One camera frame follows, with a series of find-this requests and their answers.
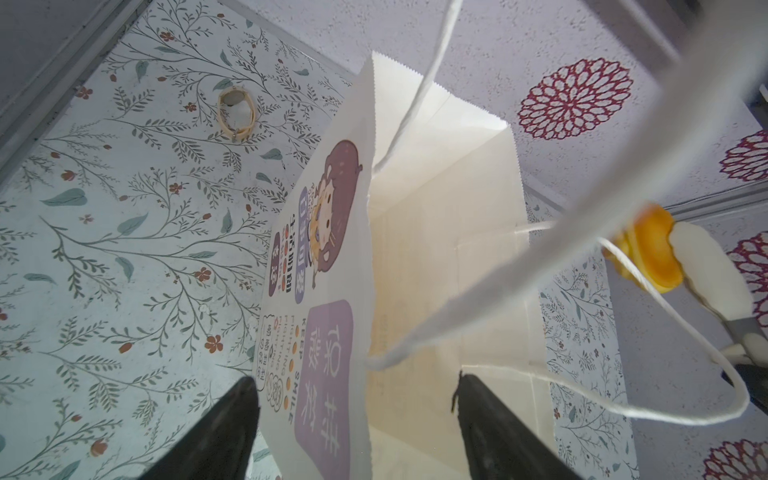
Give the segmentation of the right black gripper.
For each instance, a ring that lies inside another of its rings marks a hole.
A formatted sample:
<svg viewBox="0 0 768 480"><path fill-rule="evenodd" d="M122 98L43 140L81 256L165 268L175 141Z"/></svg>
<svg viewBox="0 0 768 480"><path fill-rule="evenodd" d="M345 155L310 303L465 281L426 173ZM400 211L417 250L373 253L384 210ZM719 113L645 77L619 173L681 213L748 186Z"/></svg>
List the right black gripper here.
<svg viewBox="0 0 768 480"><path fill-rule="evenodd" d="M752 364L736 364L733 368L744 381L751 403L764 414L768 414L768 370Z"/></svg>

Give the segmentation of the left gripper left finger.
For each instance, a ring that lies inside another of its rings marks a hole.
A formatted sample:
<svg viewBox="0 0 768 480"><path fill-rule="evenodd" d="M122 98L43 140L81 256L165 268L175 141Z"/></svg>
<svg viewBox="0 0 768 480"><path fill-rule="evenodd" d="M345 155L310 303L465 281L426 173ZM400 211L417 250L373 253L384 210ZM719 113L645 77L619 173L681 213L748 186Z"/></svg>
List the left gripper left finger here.
<svg viewBox="0 0 768 480"><path fill-rule="evenodd" d="M245 479L260 412L255 380L250 376L240 378L142 477Z"/></svg>

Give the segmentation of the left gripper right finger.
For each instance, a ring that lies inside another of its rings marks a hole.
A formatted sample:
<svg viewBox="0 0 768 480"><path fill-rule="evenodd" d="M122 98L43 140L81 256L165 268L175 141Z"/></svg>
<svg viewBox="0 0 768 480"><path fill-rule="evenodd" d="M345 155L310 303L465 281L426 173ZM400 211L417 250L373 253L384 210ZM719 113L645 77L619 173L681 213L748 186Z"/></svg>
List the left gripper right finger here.
<svg viewBox="0 0 768 480"><path fill-rule="evenodd" d="M471 478L580 479L476 375L459 374L451 410Z"/></svg>

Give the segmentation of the white paper bag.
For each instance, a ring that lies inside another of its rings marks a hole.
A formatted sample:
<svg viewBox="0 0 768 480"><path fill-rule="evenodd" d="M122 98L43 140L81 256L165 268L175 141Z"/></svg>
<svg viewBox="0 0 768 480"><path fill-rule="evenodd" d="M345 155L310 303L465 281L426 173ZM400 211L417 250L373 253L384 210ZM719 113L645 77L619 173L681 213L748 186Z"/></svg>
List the white paper bag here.
<svg viewBox="0 0 768 480"><path fill-rule="evenodd" d="M465 478L476 381L554 454L539 286L696 159L767 60L767 5L704 22L617 160L536 243L510 126L372 52L275 224L253 376L286 479Z"/></svg>

